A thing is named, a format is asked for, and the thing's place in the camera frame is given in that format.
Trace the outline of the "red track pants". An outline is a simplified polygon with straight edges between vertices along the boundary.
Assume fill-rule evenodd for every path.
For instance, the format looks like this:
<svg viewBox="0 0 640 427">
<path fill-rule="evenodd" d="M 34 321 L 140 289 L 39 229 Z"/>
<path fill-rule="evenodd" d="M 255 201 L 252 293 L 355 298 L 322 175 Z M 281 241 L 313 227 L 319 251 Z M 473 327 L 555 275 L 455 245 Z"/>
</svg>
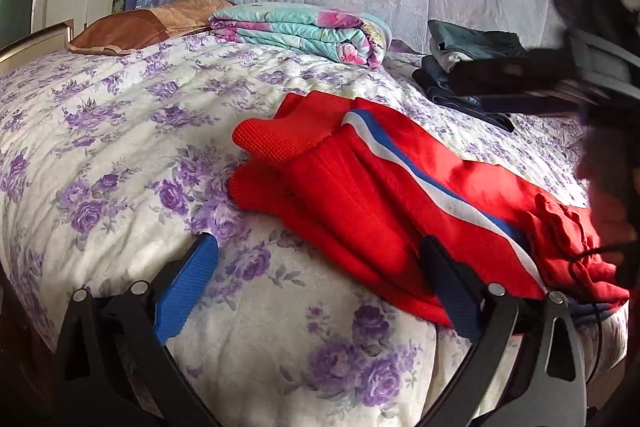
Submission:
<svg viewBox="0 0 640 427">
<path fill-rule="evenodd" d="M 433 235 L 513 296 L 562 291 L 610 309 L 628 300 L 585 208 L 498 165 L 464 160 L 407 116 L 363 98 L 288 94 L 233 142 L 248 155 L 228 192 L 278 217 L 369 291 L 421 319 L 448 317 L 419 265 Z"/>
</svg>

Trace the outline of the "folded black pants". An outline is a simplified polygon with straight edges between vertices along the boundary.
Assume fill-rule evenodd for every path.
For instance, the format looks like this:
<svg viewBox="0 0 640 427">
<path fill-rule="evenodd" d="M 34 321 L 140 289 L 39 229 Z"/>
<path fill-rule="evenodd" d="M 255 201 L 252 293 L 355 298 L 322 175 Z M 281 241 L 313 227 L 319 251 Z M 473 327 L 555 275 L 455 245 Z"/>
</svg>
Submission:
<svg viewBox="0 0 640 427">
<path fill-rule="evenodd" d="M 418 70 L 416 69 L 412 73 L 413 80 L 418 83 L 418 74 L 416 73 Z M 514 124 L 512 124 L 511 119 L 508 115 L 504 115 L 501 113 L 488 113 L 485 112 L 484 109 L 480 107 L 480 102 L 477 101 L 476 98 L 470 98 L 469 96 L 427 96 L 425 94 L 428 101 L 450 109 L 457 110 L 460 113 L 465 115 L 474 117 L 481 121 L 486 122 L 486 124 L 492 124 L 499 129 L 512 133 L 514 131 Z"/>
</svg>

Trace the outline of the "folded dark green pants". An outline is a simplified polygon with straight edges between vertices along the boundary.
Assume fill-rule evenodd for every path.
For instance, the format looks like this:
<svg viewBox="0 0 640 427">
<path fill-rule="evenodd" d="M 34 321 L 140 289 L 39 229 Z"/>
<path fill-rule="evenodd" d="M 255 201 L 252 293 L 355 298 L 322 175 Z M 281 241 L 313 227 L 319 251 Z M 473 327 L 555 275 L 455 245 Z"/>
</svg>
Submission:
<svg viewBox="0 0 640 427">
<path fill-rule="evenodd" d="M 429 20 L 427 27 L 440 52 L 459 52 L 472 60 L 523 56 L 526 53 L 514 32 L 478 30 L 441 20 Z"/>
</svg>

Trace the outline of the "folded grey pants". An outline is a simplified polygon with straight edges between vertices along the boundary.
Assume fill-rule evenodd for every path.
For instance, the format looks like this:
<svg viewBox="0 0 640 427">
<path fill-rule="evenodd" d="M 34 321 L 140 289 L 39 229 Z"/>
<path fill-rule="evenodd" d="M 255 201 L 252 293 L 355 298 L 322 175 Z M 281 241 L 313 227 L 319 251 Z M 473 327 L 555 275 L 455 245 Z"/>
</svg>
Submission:
<svg viewBox="0 0 640 427">
<path fill-rule="evenodd" d="M 472 57 L 458 51 L 442 51 L 435 41 L 430 42 L 432 57 L 444 72 L 451 72 L 454 66 L 461 62 L 471 62 Z"/>
</svg>

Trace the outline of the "folded blue jeans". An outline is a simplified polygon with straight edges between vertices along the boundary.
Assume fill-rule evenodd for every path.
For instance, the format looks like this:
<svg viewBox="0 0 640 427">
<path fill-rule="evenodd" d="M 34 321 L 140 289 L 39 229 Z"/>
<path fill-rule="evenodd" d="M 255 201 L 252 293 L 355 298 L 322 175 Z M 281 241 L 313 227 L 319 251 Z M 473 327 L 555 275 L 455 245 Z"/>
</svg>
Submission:
<svg viewBox="0 0 640 427">
<path fill-rule="evenodd" d="M 427 96 L 454 96 L 450 89 L 448 74 L 431 55 L 422 57 L 421 67 L 416 72 L 418 83 Z"/>
</svg>

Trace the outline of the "purple floral bed quilt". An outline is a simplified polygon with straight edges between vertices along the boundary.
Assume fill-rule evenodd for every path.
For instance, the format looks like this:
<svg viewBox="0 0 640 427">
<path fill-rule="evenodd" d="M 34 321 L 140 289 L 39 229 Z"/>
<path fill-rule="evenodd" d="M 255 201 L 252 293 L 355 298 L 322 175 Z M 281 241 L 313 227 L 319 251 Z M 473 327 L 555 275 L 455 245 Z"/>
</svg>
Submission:
<svg viewBox="0 0 640 427">
<path fill-rule="evenodd" d="M 224 425 L 415 424 L 468 343 L 226 192 L 243 159 L 234 127 L 319 90 L 393 107 L 454 153 L 585 205 L 573 121 L 520 117 L 506 133 L 428 101 L 415 64 L 392 55 L 367 70 L 201 34 L 124 57 L 56 52 L 4 76 L 1 264 L 46 346 L 76 288 L 120 293 L 207 232 L 219 268 L 168 346 Z"/>
</svg>

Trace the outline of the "folded floral teal blanket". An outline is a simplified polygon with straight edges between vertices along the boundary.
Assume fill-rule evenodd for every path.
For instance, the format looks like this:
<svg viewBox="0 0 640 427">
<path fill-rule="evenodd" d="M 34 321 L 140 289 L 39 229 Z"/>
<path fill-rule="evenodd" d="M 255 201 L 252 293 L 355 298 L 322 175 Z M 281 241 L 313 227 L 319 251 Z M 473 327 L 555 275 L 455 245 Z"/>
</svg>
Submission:
<svg viewBox="0 0 640 427">
<path fill-rule="evenodd" d="M 232 5 L 213 13 L 209 26 L 226 41 L 280 46 L 368 69 L 382 65 L 392 42 L 390 28 L 372 15 L 303 3 Z"/>
</svg>

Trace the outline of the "brown pillow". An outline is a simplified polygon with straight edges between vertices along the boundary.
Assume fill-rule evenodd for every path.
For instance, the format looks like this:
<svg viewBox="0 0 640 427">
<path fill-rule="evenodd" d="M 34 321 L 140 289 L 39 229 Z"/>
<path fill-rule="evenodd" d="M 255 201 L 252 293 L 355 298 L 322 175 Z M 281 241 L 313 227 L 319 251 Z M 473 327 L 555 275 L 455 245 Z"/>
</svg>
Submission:
<svg viewBox="0 0 640 427">
<path fill-rule="evenodd" d="M 104 16 L 68 44 L 70 52 L 123 56 L 209 28 L 209 17 L 231 8 L 227 0 L 176 0 L 149 9 Z"/>
</svg>

